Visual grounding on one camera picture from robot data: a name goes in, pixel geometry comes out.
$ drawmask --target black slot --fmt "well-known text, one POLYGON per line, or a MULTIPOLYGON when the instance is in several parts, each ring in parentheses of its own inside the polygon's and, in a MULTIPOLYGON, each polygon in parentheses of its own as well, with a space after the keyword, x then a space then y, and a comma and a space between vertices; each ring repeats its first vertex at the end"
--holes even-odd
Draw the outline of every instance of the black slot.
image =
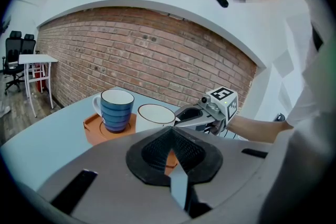
POLYGON ((203 115, 203 112, 198 108, 188 108, 184 111, 182 111, 179 115, 176 115, 177 118, 180 119, 180 121, 176 122, 176 124, 179 124, 181 122, 194 120, 196 118, 199 118, 203 115))
POLYGON ((84 193, 88 190, 97 173, 81 171, 51 202, 53 206, 65 214, 70 214, 84 193))
POLYGON ((194 186, 188 184, 184 211, 186 211, 191 218, 197 218, 209 212, 211 209, 208 204, 198 200, 194 186))
POLYGON ((164 174, 173 150, 191 185, 210 182, 223 163, 220 151, 176 127, 166 127, 133 144, 126 153, 129 170, 142 182, 170 186, 164 174))
POLYGON ((266 158, 268 154, 267 152, 253 150, 252 148, 245 148, 241 152, 247 155, 251 155, 251 156, 255 156, 255 157, 263 158, 263 159, 266 158))
POLYGON ((204 129, 206 128, 206 124, 196 126, 196 131, 203 132, 204 129))

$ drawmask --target white desk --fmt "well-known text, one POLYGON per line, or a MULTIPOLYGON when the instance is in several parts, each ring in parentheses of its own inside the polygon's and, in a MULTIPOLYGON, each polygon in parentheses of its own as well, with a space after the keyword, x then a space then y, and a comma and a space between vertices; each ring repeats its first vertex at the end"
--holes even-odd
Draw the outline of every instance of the white desk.
MULTIPOLYGON (((134 96, 132 113, 143 104, 159 104, 176 111, 179 107, 115 87, 134 96)), ((37 190, 58 169, 92 147, 83 121, 95 114, 93 96, 45 117, 15 135, 0 147, 0 153, 15 180, 37 190)))
POLYGON ((48 80, 48 88, 49 88, 49 97, 50 97, 50 104, 51 104, 51 108, 54 108, 53 105, 53 100, 51 98, 51 84, 50 84, 50 71, 51 71, 51 63, 52 62, 58 62, 57 59, 46 55, 46 54, 23 54, 19 56, 19 64, 20 65, 24 65, 25 69, 24 69, 24 73, 25 73, 25 85, 26 85, 26 93, 27 96, 29 98, 30 101, 30 106, 32 107, 34 116, 36 117, 36 113, 34 110, 34 106, 33 106, 33 102, 32 102, 32 96, 30 94, 30 87, 29 87, 29 83, 30 82, 35 82, 35 81, 42 81, 42 80, 48 80), (33 79, 29 79, 29 65, 34 64, 34 63, 39 63, 40 66, 42 68, 40 68, 40 77, 39 78, 35 78, 35 76, 33 77, 33 79), (45 72, 44 72, 44 63, 48 63, 48 76, 45 76, 45 72))

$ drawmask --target office chair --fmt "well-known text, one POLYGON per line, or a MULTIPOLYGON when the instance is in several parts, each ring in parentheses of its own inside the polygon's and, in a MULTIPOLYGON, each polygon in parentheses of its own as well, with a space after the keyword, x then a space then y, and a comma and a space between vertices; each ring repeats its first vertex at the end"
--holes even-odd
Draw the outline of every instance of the office chair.
POLYGON ((25 38, 22 42, 21 54, 34 54, 36 41, 34 35, 25 34, 25 38))
POLYGON ((22 39, 21 31, 10 32, 9 38, 6 39, 6 57, 2 58, 3 73, 5 75, 13 76, 13 80, 6 83, 5 95, 7 95, 7 90, 12 85, 18 87, 20 92, 20 82, 25 82, 20 80, 24 75, 18 76, 18 73, 24 71, 24 65, 19 65, 19 55, 22 49, 22 39))

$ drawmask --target metal desk leg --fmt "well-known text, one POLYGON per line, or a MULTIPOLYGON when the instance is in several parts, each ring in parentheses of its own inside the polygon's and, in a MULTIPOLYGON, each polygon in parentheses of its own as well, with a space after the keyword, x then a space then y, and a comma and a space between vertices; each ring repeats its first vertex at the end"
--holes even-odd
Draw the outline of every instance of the metal desk leg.
POLYGON ((28 96, 30 101, 30 106, 32 107, 34 116, 36 117, 36 113, 33 106, 32 96, 30 95, 30 87, 29 87, 29 64, 26 65, 26 76, 27 76, 27 88, 28 88, 28 96))
POLYGON ((48 63, 48 87, 49 87, 49 98, 50 98, 50 104, 51 104, 51 108, 53 109, 54 108, 54 105, 53 105, 53 99, 51 98, 51 75, 50 75, 50 72, 51 72, 51 62, 48 63))
POLYGON ((27 90, 28 86, 27 86, 27 76, 26 76, 26 65, 23 65, 23 66, 24 66, 24 77, 25 77, 26 96, 27 96, 27 98, 29 98, 28 90, 27 90))
POLYGON ((35 63, 31 64, 31 72, 33 74, 33 79, 35 79, 35 63))
MULTIPOLYGON (((42 64, 41 63, 40 63, 40 78, 42 78, 42 64)), ((41 93, 43 93, 42 80, 40 80, 40 87, 41 87, 41 93)))
POLYGON ((45 73, 45 71, 44 71, 44 63, 43 63, 43 65, 42 65, 42 71, 43 71, 43 77, 45 77, 45 76, 46 76, 46 73, 45 73))

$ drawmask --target white shirt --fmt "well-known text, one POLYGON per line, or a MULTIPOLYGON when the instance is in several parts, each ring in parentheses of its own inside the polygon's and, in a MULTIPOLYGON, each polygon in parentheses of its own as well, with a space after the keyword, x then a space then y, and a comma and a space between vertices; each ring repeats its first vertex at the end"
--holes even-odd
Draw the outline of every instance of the white shirt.
MULTIPOLYGON (((332 11, 330 11, 325 0, 306 0, 306 2, 309 7, 310 19, 314 29, 320 35, 323 43, 328 42, 334 35, 336 29, 332 11)), ((318 54, 312 35, 307 46, 309 46, 309 48, 306 58, 306 68, 312 64, 318 54)), ((287 117, 287 122, 291 126, 296 126, 300 121, 318 114, 319 108, 316 103, 316 98, 310 87, 305 84, 300 97, 287 117)))

